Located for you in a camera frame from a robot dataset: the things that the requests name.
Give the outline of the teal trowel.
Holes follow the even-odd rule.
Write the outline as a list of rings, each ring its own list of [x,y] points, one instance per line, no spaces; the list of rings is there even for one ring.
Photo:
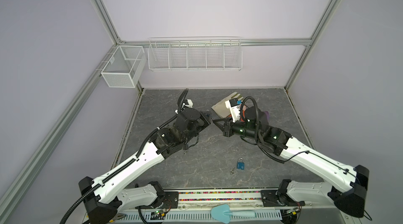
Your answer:
[[[252,210],[231,211],[228,204],[223,204],[212,208],[211,217],[223,224],[228,224],[232,217],[256,218],[256,213]]]

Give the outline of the white mesh box basket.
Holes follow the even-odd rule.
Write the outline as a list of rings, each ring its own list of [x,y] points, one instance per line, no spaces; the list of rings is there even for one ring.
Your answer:
[[[108,87],[113,88],[136,88],[147,57],[142,46],[118,45],[101,75]]]

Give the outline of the large blue padlock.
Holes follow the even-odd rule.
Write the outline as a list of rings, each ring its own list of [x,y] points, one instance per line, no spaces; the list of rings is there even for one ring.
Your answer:
[[[238,170],[245,170],[245,162],[243,158],[238,159],[236,168]]]

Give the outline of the cream work glove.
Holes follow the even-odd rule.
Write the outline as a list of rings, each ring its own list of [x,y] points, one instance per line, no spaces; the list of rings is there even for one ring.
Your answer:
[[[220,117],[220,118],[225,118],[229,117],[231,115],[230,109],[228,109],[225,105],[226,101],[229,101],[231,99],[237,99],[237,100],[242,100],[243,96],[238,93],[234,92],[230,94],[229,96],[223,98],[221,101],[216,103],[215,105],[212,106],[213,111]]]

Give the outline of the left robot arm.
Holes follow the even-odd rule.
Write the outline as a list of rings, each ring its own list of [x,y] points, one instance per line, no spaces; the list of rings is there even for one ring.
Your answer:
[[[171,155],[191,148],[189,142],[198,139],[200,132],[210,125],[210,114],[193,108],[187,94],[185,89],[178,98],[175,115],[152,130],[135,154],[107,173],[79,182],[81,197],[64,214],[62,224],[81,203],[85,205],[89,224],[107,224],[126,209],[163,205],[165,191],[158,182],[130,190],[126,187]]]

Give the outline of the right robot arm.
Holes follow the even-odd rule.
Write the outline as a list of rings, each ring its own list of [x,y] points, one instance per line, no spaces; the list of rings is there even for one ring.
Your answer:
[[[260,110],[251,96],[242,100],[230,96],[221,102],[221,107],[226,112],[213,123],[224,137],[238,135],[244,142],[257,146],[271,160],[280,164],[294,162],[324,180],[324,187],[319,187],[309,183],[298,186],[297,182],[284,179],[276,192],[281,205],[305,201],[333,203],[349,216],[372,220],[365,209],[368,168],[333,160],[303,144],[287,131],[269,125],[267,113]]]

